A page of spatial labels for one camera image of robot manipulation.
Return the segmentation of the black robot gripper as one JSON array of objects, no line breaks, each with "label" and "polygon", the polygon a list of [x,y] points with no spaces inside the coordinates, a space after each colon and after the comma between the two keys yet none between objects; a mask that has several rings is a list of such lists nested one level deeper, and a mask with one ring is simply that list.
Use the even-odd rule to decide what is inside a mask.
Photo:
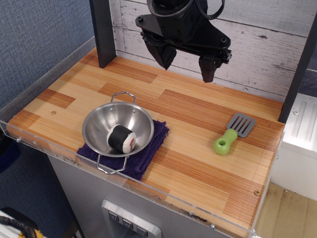
[{"label": "black robot gripper", "polygon": [[135,23],[157,63],[167,70],[177,50],[200,56],[203,81],[213,82],[216,69],[231,58],[231,40],[211,24],[225,2],[213,14],[206,0],[149,0],[147,6],[150,14],[139,15]]}]

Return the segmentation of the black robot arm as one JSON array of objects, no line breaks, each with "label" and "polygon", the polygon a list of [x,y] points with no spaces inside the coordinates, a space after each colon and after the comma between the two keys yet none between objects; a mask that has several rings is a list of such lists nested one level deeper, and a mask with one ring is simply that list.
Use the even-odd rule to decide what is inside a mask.
[{"label": "black robot arm", "polygon": [[225,2],[208,14],[205,0],[149,0],[150,14],[139,15],[135,23],[157,63],[168,69],[177,51],[199,56],[203,81],[213,81],[215,71],[231,59],[231,40],[211,24],[219,17]]}]

